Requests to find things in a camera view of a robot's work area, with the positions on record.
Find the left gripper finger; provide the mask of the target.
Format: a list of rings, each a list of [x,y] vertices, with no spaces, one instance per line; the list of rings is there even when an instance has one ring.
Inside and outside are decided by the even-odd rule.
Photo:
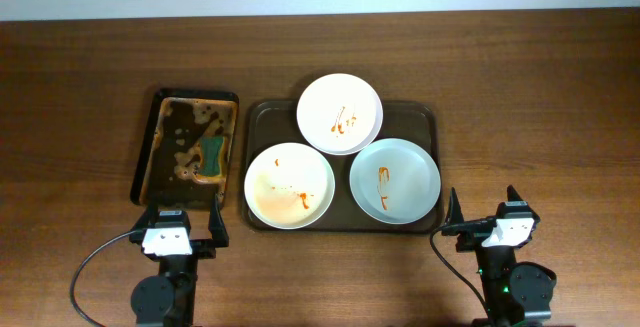
[[[134,223],[131,230],[139,231],[139,230],[145,230],[148,228],[153,228],[156,224],[158,216],[159,216],[158,205],[155,203],[150,203],[145,207],[144,212],[138,218],[138,220]]]
[[[220,205],[217,197],[214,197],[211,204],[208,230],[213,241],[227,241],[228,233],[220,213]]]

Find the light blue plate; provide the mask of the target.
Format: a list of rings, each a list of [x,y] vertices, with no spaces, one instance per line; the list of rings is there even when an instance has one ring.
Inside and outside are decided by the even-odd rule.
[[[441,177],[435,160],[423,148],[408,140],[386,138],[357,154],[350,167],[349,186],[367,215],[402,225],[435,209]]]

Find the green yellow sponge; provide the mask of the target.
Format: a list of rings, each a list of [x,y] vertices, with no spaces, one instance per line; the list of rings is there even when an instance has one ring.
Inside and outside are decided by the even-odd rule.
[[[223,154],[225,138],[223,136],[204,137],[200,142],[201,163],[199,174],[207,178],[218,176],[222,172],[220,157]]]

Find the white plate orange smears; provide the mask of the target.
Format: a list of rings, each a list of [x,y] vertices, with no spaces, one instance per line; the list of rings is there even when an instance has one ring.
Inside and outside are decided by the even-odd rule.
[[[328,211],[336,181],[328,160],[314,148],[280,143],[260,152],[249,164],[244,196],[263,223],[283,230],[305,228]]]

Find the white plate ketchup streaks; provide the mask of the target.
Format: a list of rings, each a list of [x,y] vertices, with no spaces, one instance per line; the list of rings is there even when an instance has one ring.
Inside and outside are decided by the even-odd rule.
[[[350,155],[377,137],[383,122],[382,102],[360,77],[334,73],[311,82],[301,94],[296,120],[305,140],[331,155]]]

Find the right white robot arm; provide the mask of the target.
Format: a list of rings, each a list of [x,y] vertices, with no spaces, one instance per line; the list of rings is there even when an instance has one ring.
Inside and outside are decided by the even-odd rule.
[[[496,213],[466,220],[457,193],[449,197],[444,225],[437,231],[455,236],[456,251],[476,256],[482,288],[473,288],[486,316],[471,322],[478,326],[541,326],[551,318],[551,301],[557,284],[552,270],[533,263],[518,262],[515,252],[532,239],[539,215],[513,186]]]

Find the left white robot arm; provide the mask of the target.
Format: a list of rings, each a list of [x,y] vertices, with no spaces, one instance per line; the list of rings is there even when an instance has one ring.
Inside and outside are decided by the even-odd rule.
[[[207,206],[208,238],[189,237],[191,224],[183,209],[161,211],[148,205],[133,225],[129,241],[159,264],[158,273],[144,278],[131,293],[137,326],[194,324],[198,263],[215,258],[218,248],[229,246],[219,200],[214,198]]]

